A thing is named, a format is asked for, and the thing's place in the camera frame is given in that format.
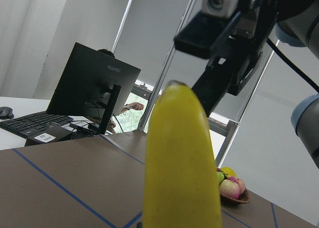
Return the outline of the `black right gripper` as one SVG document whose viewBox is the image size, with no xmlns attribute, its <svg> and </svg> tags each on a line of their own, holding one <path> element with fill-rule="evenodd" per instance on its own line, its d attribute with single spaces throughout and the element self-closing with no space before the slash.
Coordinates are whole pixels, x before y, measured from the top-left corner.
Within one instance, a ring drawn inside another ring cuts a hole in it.
<svg viewBox="0 0 319 228">
<path fill-rule="evenodd" d="M 231 37 L 234 39 L 234 70 L 245 70 L 261 55 L 278 15 L 279 0 L 239 0 L 240 19 Z"/>
</svg>

